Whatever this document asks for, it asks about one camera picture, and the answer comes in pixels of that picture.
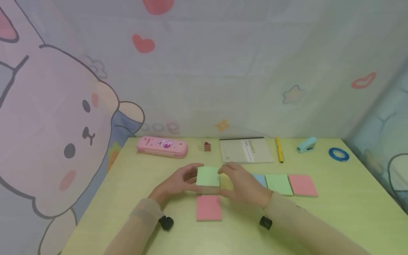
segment black wristband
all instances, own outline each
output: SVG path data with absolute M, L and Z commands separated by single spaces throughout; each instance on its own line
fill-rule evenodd
M 159 219 L 159 223 L 163 230 L 169 231 L 173 227 L 174 221 L 170 217 L 163 216 Z
M 269 230 L 272 227 L 272 221 L 267 217 L 262 216 L 261 220 L 259 221 L 259 225 Z

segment beige sleeve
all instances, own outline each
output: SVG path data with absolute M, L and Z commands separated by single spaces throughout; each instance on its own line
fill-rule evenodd
M 159 219 L 164 216 L 160 205 L 153 199 L 142 199 L 129 215 L 104 255 L 140 255 Z
M 316 255 L 367 255 L 360 245 L 343 233 L 297 206 L 292 200 L 273 192 L 264 209 L 272 220 L 271 230 L 284 231 Z

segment white notebook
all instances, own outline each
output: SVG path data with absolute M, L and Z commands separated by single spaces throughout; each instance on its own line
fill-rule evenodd
M 275 162 L 263 137 L 220 139 L 222 161 L 239 164 Z

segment table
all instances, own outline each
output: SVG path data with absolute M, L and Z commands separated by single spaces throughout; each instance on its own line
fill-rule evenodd
M 136 154 L 138 138 L 129 138 L 96 193 L 62 255 L 101 255 L 140 199 L 177 168 L 192 162 L 221 166 L 219 140 L 183 138 L 189 146 L 184 159 Z M 201 141 L 211 152 L 198 150 Z M 299 206 L 330 223 L 372 254 L 406 254 L 408 216 L 340 139 L 319 139 L 315 150 L 296 152 L 303 139 L 281 139 L 285 157 L 278 163 L 275 141 L 267 139 L 275 159 L 244 167 L 257 174 L 308 174 L 319 198 L 291 197 Z M 330 158 L 338 147 L 347 162 Z M 240 255 L 306 254 L 291 237 L 266 231 L 258 222 L 260 209 L 222 199 L 222 222 L 196 222 L 195 194 L 181 194 L 164 212 L 175 224 L 170 232 L 156 227 L 145 254 Z

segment tape roll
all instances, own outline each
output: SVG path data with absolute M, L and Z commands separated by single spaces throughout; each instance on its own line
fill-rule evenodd
M 334 154 L 334 152 L 339 152 L 339 153 L 343 154 L 343 157 L 337 157 L 337 156 Z M 345 152 L 345 151 L 343 151 L 342 149 L 340 149 L 340 148 L 331 148 L 331 149 L 329 150 L 329 155 L 330 155 L 333 159 L 335 159 L 335 160 L 337 160 L 337 161 L 340 161 L 340 162 L 346 162 L 346 161 L 350 158 L 350 155 L 349 155 L 347 152 Z

